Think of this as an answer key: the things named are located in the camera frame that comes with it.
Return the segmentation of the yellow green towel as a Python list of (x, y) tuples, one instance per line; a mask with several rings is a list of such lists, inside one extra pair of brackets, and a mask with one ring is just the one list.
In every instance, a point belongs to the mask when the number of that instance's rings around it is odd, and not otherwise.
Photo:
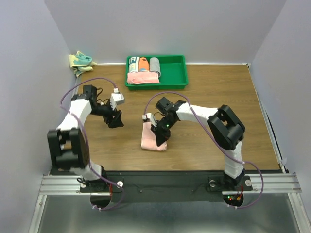
[(80, 51), (69, 55), (69, 66), (76, 77), (85, 72), (93, 71), (93, 66), (96, 65), (97, 63), (93, 61), (92, 57), (86, 56)]

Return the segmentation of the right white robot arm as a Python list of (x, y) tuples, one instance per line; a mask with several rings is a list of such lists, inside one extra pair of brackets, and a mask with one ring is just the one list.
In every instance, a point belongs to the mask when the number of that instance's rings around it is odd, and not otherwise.
[(173, 103), (163, 97), (156, 103), (155, 108), (163, 115), (161, 120), (154, 120), (152, 114), (146, 116), (151, 121), (150, 130), (155, 136), (157, 146), (166, 143), (171, 136), (171, 127), (178, 121), (196, 122), (204, 129), (209, 127), (208, 135), (224, 154), (223, 184), (228, 189), (235, 189), (241, 184), (244, 176), (242, 141), (245, 126), (229, 106), (207, 108), (182, 100)]

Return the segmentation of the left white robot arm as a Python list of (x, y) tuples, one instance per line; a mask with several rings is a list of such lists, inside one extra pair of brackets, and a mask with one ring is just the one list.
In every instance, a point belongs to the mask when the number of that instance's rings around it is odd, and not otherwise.
[(93, 85), (85, 85), (81, 94), (72, 96), (61, 124), (47, 133), (52, 165), (78, 175), (80, 184), (97, 191), (111, 188), (112, 183), (108, 182), (105, 169), (90, 158), (84, 123), (89, 115), (95, 115), (102, 117), (111, 129), (124, 126), (121, 110), (117, 109), (125, 101), (123, 94), (114, 88), (110, 98), (102, 102), (98, 100), (101, 91)]

